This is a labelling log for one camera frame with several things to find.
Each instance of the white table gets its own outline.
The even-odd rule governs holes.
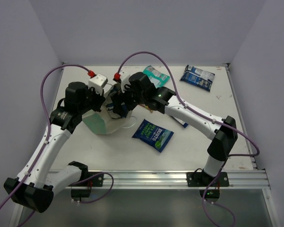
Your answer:
[[[89,69],[112,78],[117,66],[89,66]],[[135,73],[143,71],[145,66],[123,67],[124,71]],[[155,67],[167,74],[163,66]],[[224,67],[198,67],[215,73],[211,92],[195,87],[179,79],[184,71],[183,66],[171,66],[177,82],[177,87],[183,99],[189,103],[217,116],[232,116],[236,119],[237,128],[242,130],[239,114],[232,95],[231,86]],[[57,102],[64,97],[65,88],[74,81],[87,83],[89,77],[86,71],[66,67],[63,72]],[[169,80],[166,87],[173,89]],[[71,161],[82,162],[91,170],[194,170],[203,168],[208,154],[207,148],[211,141],[195,128],[188,126],[184,129],[176,121],[159,112],[150,113],[143,107],[136,107],[133,115],[137,117],[137,123],[129,129],[119,129],[110,135],[95,135],[84,123],[80,123],[70,139],[59,152],[52,170],[64,169]],[[132,139],[132,135],[143,119],[150,121],[166,129],[173,129],[174,135],[162,153],[138,139]],[[247,154],[248,148],[243,137],[239,136],[231,153]],[[228,160],[225,169],[242,170],[253,169],[249,157],[232,157]]]

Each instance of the teal chip bag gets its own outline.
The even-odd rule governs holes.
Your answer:
[[[155,70],[155,68],[151,65],[147,66],[143,73],[148,76],[148,78],[151,80],[151,83],[153,83],[156,88],[164,86],[170,77],[159,72],[158,70]]]
[[[132,137],[144,141],[161,153],[173,134],[174,132],[159,127],[144,119]]]

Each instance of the tabletop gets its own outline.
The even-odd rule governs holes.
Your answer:
[[[124,66],[122,70],[133,74],[143,71],[145,67]],[[208,92],[179,81],[185,66],[170,66],[180,96],[208,113],[223,118],[228,115],[233,117],[236,119],[237,128],[242,130],[226,69],[224,67],[196,67],[215,74],[211,91]],[[87,66],[87,68],[106,76],[109,83],[113,84],[112,78],[118,66]],[[163,66],[154,66],[154,68],[168,75]],[[86,71],[77,67],[65,67],[54,108],[57,102],[64,97],[69,83],[81,81],[87,84],[88,79]],[[173,89],[171,79],[165,86]],[[120,128],[108,135],[95,135],[81,122],[60,150],[51,169],[64,169],[71,161],[84,163],[90,170],[194,170],[204,167],[208,157],[207,148],[211,141],[201,132],[191,126],[183,128],[170,116],[159,112],[151,113],[141,106],[137,106],[132,115],[137,118],[133,127]],[[143,141],[132,138],[143,119],[174,132],[162,153]],[[249,153],[242,136],[238,137],[231,153]],[[249,157],[232,157],[224,168],[228,170],[253,169]]]

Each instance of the gray wall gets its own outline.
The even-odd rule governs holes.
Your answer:
[[[0,0],[0,203],[7,196],[7,177],[28,161],[44,131],[39,89],[45,73],[60,63],[29,1]],[[45,85],[47,106],[53,103],[59,73]],[[14,205],[0,212],[8,225]]]
[[[267,0],[231,63],[231,77],[284,225],[284,0]]]
[[[118,65],[148,50],[169,64],[230,62],[265,0],[30,0],[63,61]],[[154,63],[137,56],[129,64]]]

